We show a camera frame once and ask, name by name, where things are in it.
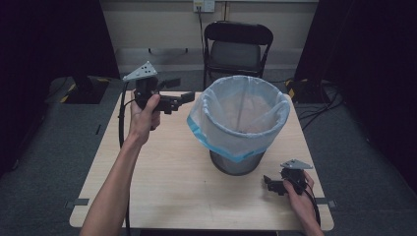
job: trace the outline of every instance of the chair backrest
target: chair backrest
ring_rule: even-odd
[[[208,46],[209,40],[258,44],[270,47],[273,42],[273,34],[267,27],[259,24],[219,21],[213,22],[206,27],[206,46]]]

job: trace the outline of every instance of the gray trash can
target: gray trash can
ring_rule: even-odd
[[[278,88],[253,77],[216,80],[196,99],[187,123],[224,173],[244,175],[281,131],[289,104]]]

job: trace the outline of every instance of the plastic bag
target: plastic bag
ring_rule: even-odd
[[[285,96],[270,83],[233,76],[216,80],[202,92],[187,123],[206,148],[240,162],[267,150],[289,109]]]

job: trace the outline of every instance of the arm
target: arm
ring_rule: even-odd
[[[310,195],[313,196],[312,189],[314,186],[314,180],[310,177],[310,175],[304,171],[304,175],[307,179],[307,184],[311,187],[307,188],[307,191]],[[294,210],[295,214],[297,215],[298,219],[301,222],[306,234],[308,236],[322,236],[325,235],[316,221],[316,215],[313,209],[313,204],[310,199],[307,197],[305,193],[301,196],[295,193],[292,184],[288,180],[284,180],[284,187],[288,192],[288,199],[291,204],[292,209]]]
[[[132,176],[139,152],[148,141],[150,127],[156,128],[160,123],[160,112],[153,112],[159,99],[159,95],[151,97],[144,110],[141,110],[135,101],[131,102],[128,137],[91,204],[81,235],[119,234],[126,214]]]

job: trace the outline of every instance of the table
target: table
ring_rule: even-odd
[[[179,95],[183,92],[164,92]],[[99,188],[118,154],[116,105],[102,142],[75,206],[70,224],[81,227]],[[143,146],[131,188],[131,227],[154,229],[299,230],[301,224],[285,197],[269,192],[263,176],[279,179],[280,163],[296,158],[313,164],[294,106],[288,121],[250,174],[230,176],[211,163],[209,151],[190,131],[186,119],[194,102],[183,104],[172,115],[161,115],[161,125]],[[125,133],[129,126],[126,109]],[[315,169],[314,193],[324,192]],[[319,205],[324,231],[333,228],[328,205]]]

